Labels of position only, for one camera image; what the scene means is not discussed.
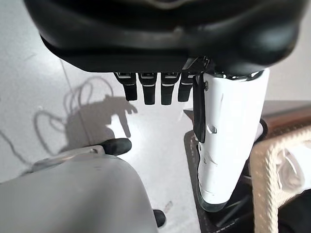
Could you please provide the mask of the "black white robot left hand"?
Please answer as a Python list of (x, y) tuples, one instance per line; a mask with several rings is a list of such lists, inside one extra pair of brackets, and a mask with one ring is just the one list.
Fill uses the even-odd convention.
[(127, 100), (193, 98), (198, 199), (229, 201), (255, 141), (269, 67), (294, 50), (307, 0), (27, 0), (45, 46), (87, 72), (112, 72)]

